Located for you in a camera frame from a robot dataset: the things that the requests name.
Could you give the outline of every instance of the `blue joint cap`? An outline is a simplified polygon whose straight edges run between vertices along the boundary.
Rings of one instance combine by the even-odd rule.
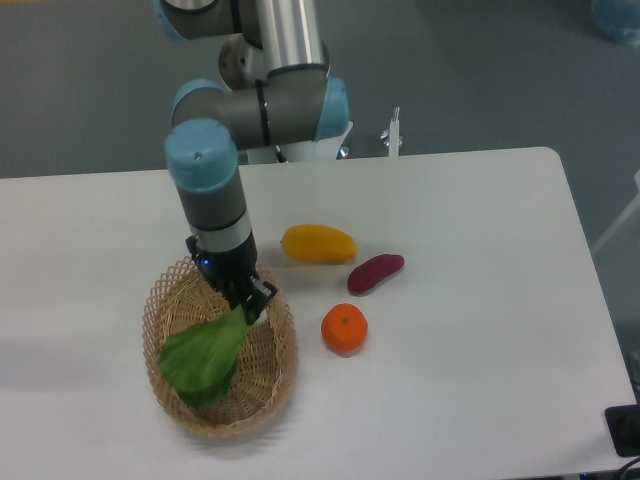
[[[210,118],[196,118],[176,126],[164,149],[173,181],[191,193],[220,190],[238,170],[238,149],[229,130]]]
[[[349,127],[349,100],[342,79],[329,77],[314,142],[342,135]]]
[[[164,13],[164,8],[162,7],[162,0],[153,0],[153,9],[160,20],[160,25],[162,25],[162,30],[169,39],[173,41],[186,40],[182,35],[178,33],[178,31],[171,24],[169,19],[167,18],[167,14]]]
[[[224,87],[213,80],[207,80],[206,78],[189,80],[178,89],[176,96],[173,97],[173,111],[175,112],[176,107],[184,97],[189,95],[191,92],[200,90],[201,88],[215,88],[216,90],[220,90],[220,92],[224,93]]]

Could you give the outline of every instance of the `purple sweet potato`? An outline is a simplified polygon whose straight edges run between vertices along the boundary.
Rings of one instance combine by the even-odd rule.
[[[402,255],[383,254],[367,260],[357,267],[347,280],[347,288],[353,295],[363,295],[385,278],[404,266]]]

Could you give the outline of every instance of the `gray floor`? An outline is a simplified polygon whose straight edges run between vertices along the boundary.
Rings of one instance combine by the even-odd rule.
[[[640,48],[601,36],[588,0],[317,5],[352,156],[384,154],[400,105],[405,154],[554,148],[589,243],[637,193]],[[163,168],[173,94],[218,77],[224,40],[169,42],[150,0],[2,4],[0,39],[0,177]]]

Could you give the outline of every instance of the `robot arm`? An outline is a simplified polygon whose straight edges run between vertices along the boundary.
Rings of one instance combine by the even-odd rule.
[[[165,143],[193,233],[187,240],[192,258],[253,324],[276,290],[256,274],[238,150],[341,135],[349,122],[346,89],[327,76],[313,0],[154,1],[165,31],[198,38],[242,28],[244,41],[265,58],[266,78],[248,88],[225,92],[207,80],[184,85]]]

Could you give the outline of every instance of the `woven basket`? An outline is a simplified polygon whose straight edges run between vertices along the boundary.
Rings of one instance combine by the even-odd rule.
[[[261,280],[278,286],[258,264]],[[147,374],[166,413],[187,430],[212,438],[227,438],[260,427],[284,405],[297,371],[293,317],[281,293],[267,307],[268,320],[247,334],[228,397],[205,410],[188,407],[160,373],[160,353],[166,339],[191,325],[229,311],[189,257],[162,274],[144,308],[142,336]]]

